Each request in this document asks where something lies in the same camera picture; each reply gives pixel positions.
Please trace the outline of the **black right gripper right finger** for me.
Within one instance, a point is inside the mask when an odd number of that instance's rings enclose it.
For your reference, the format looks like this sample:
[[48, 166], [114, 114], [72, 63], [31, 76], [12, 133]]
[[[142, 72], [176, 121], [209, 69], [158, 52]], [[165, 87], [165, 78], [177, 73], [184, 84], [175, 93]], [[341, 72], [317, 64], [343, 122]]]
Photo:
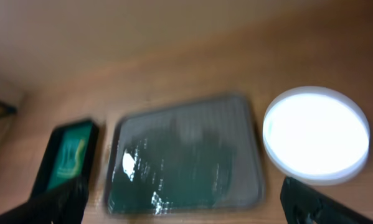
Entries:
[[292, 177], [285, 177], [280, 201], [289, 224], [373, 224], [373, 220]]

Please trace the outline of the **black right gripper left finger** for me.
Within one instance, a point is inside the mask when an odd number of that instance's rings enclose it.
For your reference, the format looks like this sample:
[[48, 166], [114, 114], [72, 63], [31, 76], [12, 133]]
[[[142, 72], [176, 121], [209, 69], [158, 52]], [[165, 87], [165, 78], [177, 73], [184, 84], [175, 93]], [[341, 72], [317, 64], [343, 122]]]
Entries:
[[88, 184], [76, 177], [0, 215], [0, 224], [81, 224]]

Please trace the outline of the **green yellow sponge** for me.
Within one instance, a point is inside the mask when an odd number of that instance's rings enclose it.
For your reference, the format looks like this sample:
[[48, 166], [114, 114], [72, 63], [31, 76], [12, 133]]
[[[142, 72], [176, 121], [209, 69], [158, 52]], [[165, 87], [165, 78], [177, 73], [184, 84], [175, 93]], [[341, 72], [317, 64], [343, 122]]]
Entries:
[[65, 142], [56, 172], [57, 177], [70, 179], [79, 173], [84, 146], [84, 139], [71, 139]]

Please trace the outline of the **white plate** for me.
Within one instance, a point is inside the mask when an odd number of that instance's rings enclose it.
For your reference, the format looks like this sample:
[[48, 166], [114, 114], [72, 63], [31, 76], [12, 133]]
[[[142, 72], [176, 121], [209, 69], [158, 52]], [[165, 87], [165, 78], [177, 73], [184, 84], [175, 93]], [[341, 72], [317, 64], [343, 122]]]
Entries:
[[308, 185], [336, 185], [365, 167], [371, 131], [363, 110], [346, 95], [300, 86], [269, 104], [262, 140], [271, 162], [285, 175]]

